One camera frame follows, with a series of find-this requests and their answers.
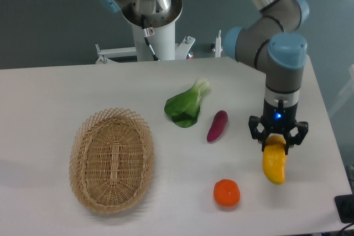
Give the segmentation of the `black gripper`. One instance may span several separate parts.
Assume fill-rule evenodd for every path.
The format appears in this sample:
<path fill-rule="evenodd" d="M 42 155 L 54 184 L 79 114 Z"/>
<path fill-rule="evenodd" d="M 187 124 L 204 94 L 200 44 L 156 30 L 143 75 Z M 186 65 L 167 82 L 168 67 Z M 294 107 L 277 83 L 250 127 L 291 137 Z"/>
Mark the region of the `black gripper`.
<path fill-rule="evenodd" d="M 296 122 L 297 108 L 297 103 L 290 107 L 279 108 L 264 100 L 262 116 L 249 117 L 248 126 L 251 137 L 262 145 L 262 151 L 264 151 L 266 140 L 271 134 L 280 134 L 284 137 L 286 155 L 288 155 L 290 148 L 303 142 L 308 133 L 308 122 Z M 258 130 L 259 125 L 263 126 L 261 132 Z M 291 134 L 293 129 L 297 129 L 295 135 Z"/>

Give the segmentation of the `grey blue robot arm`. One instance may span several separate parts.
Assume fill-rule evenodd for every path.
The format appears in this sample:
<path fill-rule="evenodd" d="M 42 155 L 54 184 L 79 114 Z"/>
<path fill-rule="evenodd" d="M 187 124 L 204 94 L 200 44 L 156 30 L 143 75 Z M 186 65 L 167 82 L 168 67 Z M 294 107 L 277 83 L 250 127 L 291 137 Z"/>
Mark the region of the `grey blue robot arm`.
<path fill-rule="evenodd" d="M 139 61 L 185 59 L 175 43 L 175 22 L 182 0 L 99 0 L 110 12 L 122 12 L 133 29 Z M 271 134 L 282 135 L 285 150 L 300 145 L 307 122 L 296 120 L 306 40 L 296 30 L 309 15 L 305 0 L 252 0 L 261 18 L 249 28 L 232 28 L 224 38 L 224 53 L 266 76 L 263 114 L 249 118 L 251 137 L 262 147 Z"/>

